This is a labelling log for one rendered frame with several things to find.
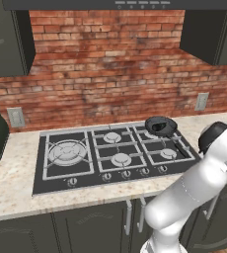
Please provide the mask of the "black frying pan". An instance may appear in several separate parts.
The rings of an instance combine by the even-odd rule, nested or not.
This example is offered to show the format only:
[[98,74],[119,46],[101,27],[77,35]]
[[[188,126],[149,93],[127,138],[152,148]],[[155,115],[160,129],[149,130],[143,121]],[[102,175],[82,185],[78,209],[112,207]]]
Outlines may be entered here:
[[178,124],[174,120],[167,117],[151,117],[145,121],[145,128],[153,135],[170,139],[184,158],[189,156],[181,145],[174,140],[174,133],[178,129]]

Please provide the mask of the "black gas hob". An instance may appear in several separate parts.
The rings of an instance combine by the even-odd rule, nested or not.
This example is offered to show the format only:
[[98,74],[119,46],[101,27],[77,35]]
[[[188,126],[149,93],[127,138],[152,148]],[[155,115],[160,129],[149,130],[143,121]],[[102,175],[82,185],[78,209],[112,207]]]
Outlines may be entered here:
[[[187,158],[170,139],[150,134],[144,122],[44,131],[39,135],[33,194],[184,173],[200,157],[180,132],[174,133],[174,140]],[[159,171],[161,165],[167,166],[166,173]],[[142,175],[142,168],[149,174]],[[125,170],[129,178],[122,177]],[[110,180],[103,180],[105,173],[111,173]],[[75,186],[69,185],[70,178],[77,179]]]

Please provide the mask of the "dark base cupboard door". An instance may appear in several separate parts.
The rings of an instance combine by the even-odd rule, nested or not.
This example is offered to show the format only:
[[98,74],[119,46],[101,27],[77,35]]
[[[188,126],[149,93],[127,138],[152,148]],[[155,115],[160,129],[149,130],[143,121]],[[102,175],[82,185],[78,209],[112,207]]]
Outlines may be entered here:
[[53,217],[61,253],[129,253],[126,201],[59,211]]
[[59,253],[51,215],[0,221],[0,253]]
[[209,201],[194,210],[183,228],[181,243],[189,253],[210,253],[227,248],[227,185],[207,218],[211,204]]
[[150,238],[153,229],[141,218],[142,204],[139,199],[134,201],[133,226],[130,241],[130,253],[140,253],[143,244]]

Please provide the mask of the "dark extractor hood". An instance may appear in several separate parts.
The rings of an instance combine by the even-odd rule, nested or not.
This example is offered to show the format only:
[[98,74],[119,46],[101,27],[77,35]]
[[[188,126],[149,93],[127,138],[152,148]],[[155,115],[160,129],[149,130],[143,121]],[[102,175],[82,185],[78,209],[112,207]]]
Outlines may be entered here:
[[2,0],[8,10],[227,10],[227,0]]

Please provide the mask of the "grey wall socket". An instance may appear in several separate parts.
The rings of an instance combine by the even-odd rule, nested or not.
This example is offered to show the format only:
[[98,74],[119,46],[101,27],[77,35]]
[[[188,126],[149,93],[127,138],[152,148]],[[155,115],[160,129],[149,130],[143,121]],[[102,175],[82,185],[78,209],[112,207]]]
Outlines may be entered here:
[[7,109],[11,127],[24,127],[25,119],[21,107]]
[[207,99],[209,94],[208,93],[199,93],[197,95],[195,110],[196,111],[203,111],[206,107]]

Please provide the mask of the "dark wall cupboard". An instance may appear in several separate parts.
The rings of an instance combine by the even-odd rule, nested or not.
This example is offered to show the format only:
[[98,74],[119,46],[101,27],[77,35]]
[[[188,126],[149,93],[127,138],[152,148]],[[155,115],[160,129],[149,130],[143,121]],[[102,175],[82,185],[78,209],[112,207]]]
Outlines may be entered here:
[[227,65],[227,10],[186,10],[180,49],[210,65]]
[[36,56],[28,11],[5,11],[0,0],[0,77],[30,73]]

